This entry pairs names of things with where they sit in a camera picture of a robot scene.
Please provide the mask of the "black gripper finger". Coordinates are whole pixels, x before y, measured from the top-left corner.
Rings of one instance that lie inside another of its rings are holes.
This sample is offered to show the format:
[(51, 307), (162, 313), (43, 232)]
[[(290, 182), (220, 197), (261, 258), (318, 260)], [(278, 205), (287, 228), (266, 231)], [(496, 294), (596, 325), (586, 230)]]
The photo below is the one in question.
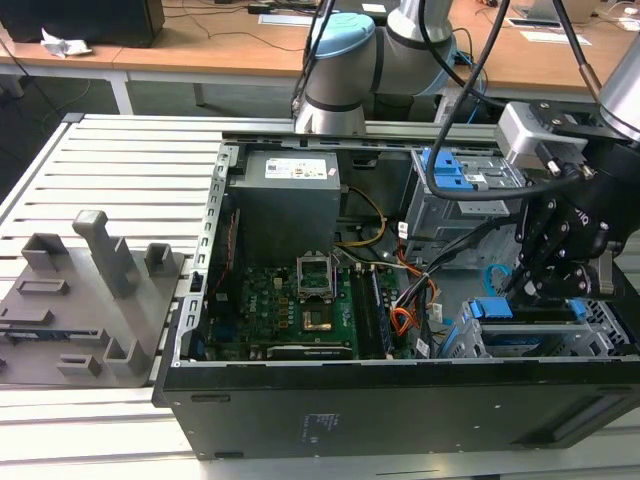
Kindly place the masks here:
[(580, 262), (530, 267), (520, 272), (514, 283), (514, 298), (523, 301), (560, 301), (600, 296), (600, 283), (595, 270)]
[(536, 284), (549, 268), (550, 259), (570, 231), (561, 212), (559, 196), (535, 197), (521, 203), (515, 231), (520, 246), (518, 266), (504, 286), (506, 294), (523, 294), (525, 286)]

